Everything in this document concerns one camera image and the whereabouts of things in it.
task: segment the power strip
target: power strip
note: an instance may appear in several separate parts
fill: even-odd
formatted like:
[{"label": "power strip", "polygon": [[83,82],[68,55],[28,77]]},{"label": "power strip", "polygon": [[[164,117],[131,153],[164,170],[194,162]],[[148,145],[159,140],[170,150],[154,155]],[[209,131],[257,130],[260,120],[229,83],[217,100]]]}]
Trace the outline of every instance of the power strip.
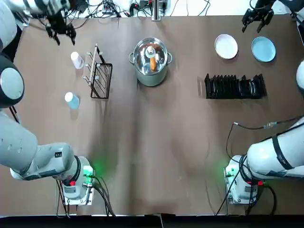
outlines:
[{"label": "power strip", "polygon": [[114,11],[109,3],[105,3],[101,11],[103,14],[113,14]]}]

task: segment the stainless steel pot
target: stainless steel pot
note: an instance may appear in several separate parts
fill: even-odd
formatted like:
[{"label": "stainless steel pot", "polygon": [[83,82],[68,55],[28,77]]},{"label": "stainless steel pot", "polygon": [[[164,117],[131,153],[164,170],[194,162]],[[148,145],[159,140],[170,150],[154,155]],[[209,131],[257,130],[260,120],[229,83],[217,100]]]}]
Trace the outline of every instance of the stainless steel pot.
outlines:
[{"label": "stainless steel pot", "polygon": [[145,86],[157,86],[161,83],[166,77],[167,65],[172,60],[172,55],[157,38],[139,41],[134,52],[129,54],[129,61],[135,66],[137,79]]}]

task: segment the pot handle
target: pot handle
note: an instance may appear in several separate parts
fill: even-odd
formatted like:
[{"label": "pot handle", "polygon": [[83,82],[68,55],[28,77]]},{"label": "pot handle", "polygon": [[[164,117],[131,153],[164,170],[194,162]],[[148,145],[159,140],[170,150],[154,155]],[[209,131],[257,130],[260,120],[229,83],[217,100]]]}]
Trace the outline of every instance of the pot handle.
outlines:
[{"label": "pot handle", "polygon": [[170,59],[170,61],[167,61],[167,65],[170,64],[172,62],[172,60],[173,60],[173,57],[172,57],[171,53],[168,52],[168,56],[170,56],[171,59]]},{"label": "pot handle", "polygon": [[131,61],[130,57],[133,56],[133,55],[134,55],[134,52],[131,52],[131,53],[129,54],[129,62],[130,62],[132,65],[134,65],[134,62],[133,62],[133,60]]}]

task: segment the wire rack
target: wire rack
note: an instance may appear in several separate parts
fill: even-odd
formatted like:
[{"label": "wire rack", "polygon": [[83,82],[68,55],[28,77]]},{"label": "wire rack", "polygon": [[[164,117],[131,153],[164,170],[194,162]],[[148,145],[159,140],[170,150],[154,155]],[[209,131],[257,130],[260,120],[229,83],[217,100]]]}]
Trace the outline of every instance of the wire rack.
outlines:
[{"label": "wire rack", "polygon": [[83,76],[83,79],[91,88],[91,98],[109,99],[113,65],[105,62],[97,44],[94,53],[88,52],[87,55],[92,60],[91,64],[85,65],[89,69],[90,76]]}]

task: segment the white cup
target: white cup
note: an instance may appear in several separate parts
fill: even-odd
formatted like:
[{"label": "white cup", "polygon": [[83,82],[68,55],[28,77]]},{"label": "white cup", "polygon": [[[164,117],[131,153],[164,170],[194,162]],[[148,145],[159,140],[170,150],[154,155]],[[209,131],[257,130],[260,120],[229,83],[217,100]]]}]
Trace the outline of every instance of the white cup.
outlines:
[{"label": "white cup", "polygon": [[71,54],[71,60],[76,69],[81,69],[84,66],[84,60],[76,51]]},{"label": "white cup", "polygon": [[65,100],[71,109],[77,109],[79,107],[80,100],[72,92],[66,93]]}]

